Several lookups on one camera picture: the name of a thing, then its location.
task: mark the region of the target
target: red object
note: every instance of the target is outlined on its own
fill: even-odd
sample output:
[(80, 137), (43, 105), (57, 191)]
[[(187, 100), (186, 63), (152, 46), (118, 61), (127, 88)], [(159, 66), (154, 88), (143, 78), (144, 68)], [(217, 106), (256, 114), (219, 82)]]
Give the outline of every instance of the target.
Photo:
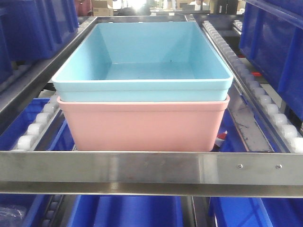
[(91, 0), (74, 0), (77, 16), (79, 17), (90, 17), (92, 16), (91, 11)]
[(252, 72), (252, 75), (254, 75), (255, 77), (261, 77), (262, 74), (259, 72)]

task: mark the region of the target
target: plastic bag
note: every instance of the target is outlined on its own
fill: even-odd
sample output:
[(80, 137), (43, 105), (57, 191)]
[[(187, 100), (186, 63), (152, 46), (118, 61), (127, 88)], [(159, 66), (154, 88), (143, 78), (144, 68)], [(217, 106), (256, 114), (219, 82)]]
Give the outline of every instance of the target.
[(0, 227), (20, 227), (26, 208), (17, 205), (0, 205)]

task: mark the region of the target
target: cardboard box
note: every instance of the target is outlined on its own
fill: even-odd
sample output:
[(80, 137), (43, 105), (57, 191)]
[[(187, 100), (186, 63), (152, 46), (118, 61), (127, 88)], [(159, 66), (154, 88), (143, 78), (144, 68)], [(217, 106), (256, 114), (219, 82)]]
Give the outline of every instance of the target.
[(103, 16), (113, 16), (113, 1), (112, 0), (92, 0), (93, 16), (103, 17)]

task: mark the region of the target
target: plastic bin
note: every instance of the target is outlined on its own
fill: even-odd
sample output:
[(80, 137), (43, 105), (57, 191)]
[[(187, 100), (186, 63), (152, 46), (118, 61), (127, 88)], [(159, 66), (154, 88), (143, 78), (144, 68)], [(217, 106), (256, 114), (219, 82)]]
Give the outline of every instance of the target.
[[(303, 7), (303, 2), (296, 5)], [(247, 0), (240, 49), (303, 120), (303, 17), (263, 0)]]
[(34, 98), (15, 121), (0, 135), (0, 150), (12, 149), (27, 127), (35, 120), (49, 98)]
[(0, 83), (4, 82), (10, 75), (12, 75), (12, 67), (1, 23), (1, 18), (5, 13), (5, 10), (0, 8)]
[(53, 83), (65, 102), (223, 101), (232, 78), (195, 22), (105, 23)]
[(37, 227), (41, 225), (50, 195), (0, 194), (1, 205), (19, 205), (26, 208), (26, 216), (20, 227)]
[(0, 8), (12, 61), (52, 58), (77, 32), (73, 0), (0, 0)]
[(229, 97), (217, 102), (62, 102), (78, 150), (210, 151)]
[(79, 195), (67, 227), (182, 227), (179, 197)]
[(213, 197), (210, 201), (218, 227), (303, 226), (302, 199)]

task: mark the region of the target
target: blue crate handle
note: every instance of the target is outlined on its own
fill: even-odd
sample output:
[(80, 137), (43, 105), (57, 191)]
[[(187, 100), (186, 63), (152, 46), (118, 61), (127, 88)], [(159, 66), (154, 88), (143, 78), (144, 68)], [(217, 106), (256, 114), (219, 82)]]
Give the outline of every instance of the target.
[(280, 17), (300, 29), (303, 29), (303, 17), (300, 15), (297, 15), (293, 12), (290, 12), (286, 9), (275, 6), (263, 0), (246, 0), (246, 2), (277, 17)]

